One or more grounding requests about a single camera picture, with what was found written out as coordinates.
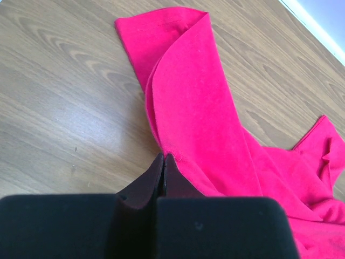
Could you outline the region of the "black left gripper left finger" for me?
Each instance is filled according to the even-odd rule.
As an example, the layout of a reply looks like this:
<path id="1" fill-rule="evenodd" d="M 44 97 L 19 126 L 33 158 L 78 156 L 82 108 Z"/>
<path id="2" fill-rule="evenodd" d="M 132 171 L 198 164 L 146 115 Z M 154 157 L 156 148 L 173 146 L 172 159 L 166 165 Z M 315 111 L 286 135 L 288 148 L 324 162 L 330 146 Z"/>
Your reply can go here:
<path id="1" fill-rule="evenodd" d="M 151 258 L 163 159 L 115 194 L 2 198 L 1 258 Z"/>

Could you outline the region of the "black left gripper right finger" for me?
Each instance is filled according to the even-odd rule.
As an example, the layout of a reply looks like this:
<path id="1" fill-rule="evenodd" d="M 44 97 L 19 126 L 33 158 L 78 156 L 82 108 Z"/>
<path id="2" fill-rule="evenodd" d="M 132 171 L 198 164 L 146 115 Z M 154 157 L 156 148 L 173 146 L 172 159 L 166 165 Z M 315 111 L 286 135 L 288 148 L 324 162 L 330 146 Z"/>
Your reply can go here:
<path id="1" fill-rule="evenodd" d="M 298 258 L 287 216 L 267 197 L 205 197 L 167 155 L 156 204 L 157 258 Z"/>

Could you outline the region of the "pink t-shirt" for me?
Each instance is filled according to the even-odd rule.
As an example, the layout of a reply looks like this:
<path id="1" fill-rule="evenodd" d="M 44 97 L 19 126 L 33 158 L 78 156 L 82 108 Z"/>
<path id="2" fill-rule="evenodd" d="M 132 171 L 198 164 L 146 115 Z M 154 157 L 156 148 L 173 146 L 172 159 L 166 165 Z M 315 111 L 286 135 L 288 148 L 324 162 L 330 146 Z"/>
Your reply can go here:
<path id="1" fill-rule="evenodd" d="M 158 9 L 115 28 L 144 91 L 164 154 L 207 196 L 262 196 L 285 210 L 302 258 L 344 258 L 344 203 L 333 195 L 344 141 L 326 116 L 291 150 L 266 147 L 242 126 L 210 15 Z"/>

